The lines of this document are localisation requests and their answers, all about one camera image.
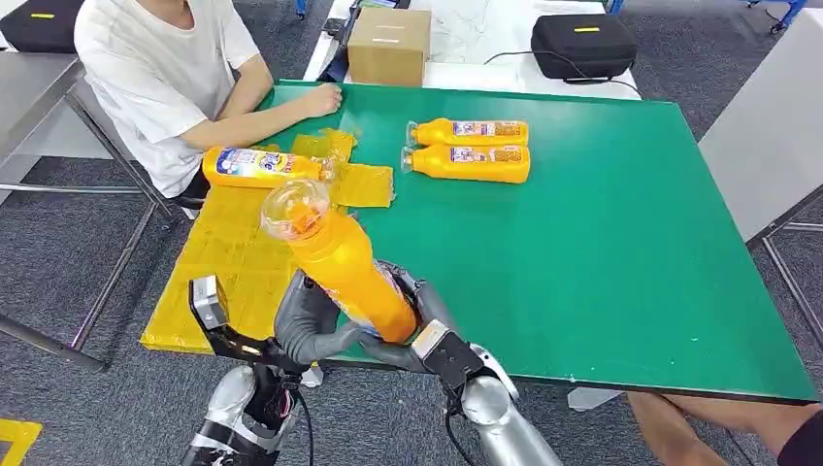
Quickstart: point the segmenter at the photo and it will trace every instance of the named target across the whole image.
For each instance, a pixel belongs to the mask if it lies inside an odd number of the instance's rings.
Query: gray table
[[[126,242],[115,267],[71,344],[66,345],[29,326],[0,314],[0,332],[19,338],[43,350],[63,356],[82,366],[101,370],[106,363],[82,352],[97,317],[102,313],[106,302],[131,259],[134,249],[143,236],[148,221],[155,212],[159,212],[169,221],[173,217],[163,203],[163,196],[147,183],[134,166],[126,160],[114,141],[119,138],[112,129],[105,129],[106,118],[88,108],[93,96],[81,97],[76,84],[83,76],[82,64],[75,55],[50,53],[15,53],[0,52],[0,190],[63,192],[85,194],[143,194],[148,199],[148,207],[138,221],[129,240]],[[100,144],[117,161],[119,166],[130,176],[136,186],[45,186],[24,183],[2,183],[4,175],[17,176],[9,172],[20,171],[15,168],[13,152],[37,127],[43,118],[65,99],[65,102],[81,119],[83,124],[94,134]]]

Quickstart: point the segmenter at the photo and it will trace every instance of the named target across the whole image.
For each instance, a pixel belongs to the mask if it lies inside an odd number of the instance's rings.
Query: bottle cap
[[[291,180],[263,200],[260,226],[279,240],[304,240],[320,228],[329,204],[329,193],[323,183]]]
[[[338,167],[332,157],[312,157],[312,162],[320,164],[320,180],[322,182],[331,183],[335,180],[338,173]]]
[[[402,148],[400,149],[400,171],[403,173],[408,173],[414,170],[414,164],[412,163],[412,156],[414,155],[414,149],[412,148]]]
[[[409,121],[409,124],[406,125],[406,145],[417,145],[417,123],[414,121]]]

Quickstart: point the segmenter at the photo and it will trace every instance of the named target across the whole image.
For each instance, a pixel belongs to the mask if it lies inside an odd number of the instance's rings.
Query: human hand
[[[348,349],[363,333],[354,322],[335,330],[340,308],[298,269],[275,316],[275,339],[298,364],[312,364]]]
[[[411,302],[411,305],[420,316],[421,328],[425,328],[433,319],[442,322],[446,327],[457,332],[454,318],[445,307],[443,299],[435,288],[424,280],[416,280],[406,269],[392,264],[391,262],[380,261],[380,263],[391,273],[392,278],[403,290],[403,293]],[[406,369],[411,372],[429,372],[423,367],[422,361],[414,353],[410,345],[398,345],[386,343],[368,333],[361,332],[357,338],[363,350],[381,362]]]
[[[300,97],[300,104],[309,118],[335,113],[343,102],[343,92],[334,84],[321,84]]]

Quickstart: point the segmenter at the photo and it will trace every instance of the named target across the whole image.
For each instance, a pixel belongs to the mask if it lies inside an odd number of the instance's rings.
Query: floor
[[[286,0],[239,0],[237,9],[279,77],[300,78],[329,0],[311,1],[305,21]],[[729,0],[629,0],[621,17],[638,37],[635,76],[644,97],[680,104],[697,138],[706,132],[776,38],[762,7]],[[128,183],[112,162],[47,158],[30,183]],[[144,203],[137,197],[15,193],[0,206],[0,309],[69,340],[116,261]],[[823,206],[805,215],[823,221]],[[200,426],[219,378],[235,363],[221,358],[148,351],[137,338],[163,290],[187,223],[159,218],[126,268],[88,343],[112,368],[90,375],[0,336],[0,417],[45,425],[26,464],[176,464]],[[823,235],[781,233],[780,250],[808,298],[823,310]],[[823,352],[762,248],[753,258],[798,351],[823,392]],[[623,398],[588,413],[565,407],[565,387],[520,383],[521,412],[566,464],[653,465]],[[317,464],[371,466],[464,464],[442,428],[443,397],[428,376],[336,369],[306,393]],[[774,465],[751,436],[695,421],[700,435],[731,465]],[[456,434],[480,459],[465,425]],[[279,464],[306,464],[301,420]]]

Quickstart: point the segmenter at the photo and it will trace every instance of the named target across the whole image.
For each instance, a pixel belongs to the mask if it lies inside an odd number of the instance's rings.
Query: flattened cardboard box
[[[431,12],[366,8],[348,39],[355,83],[423,85]]]

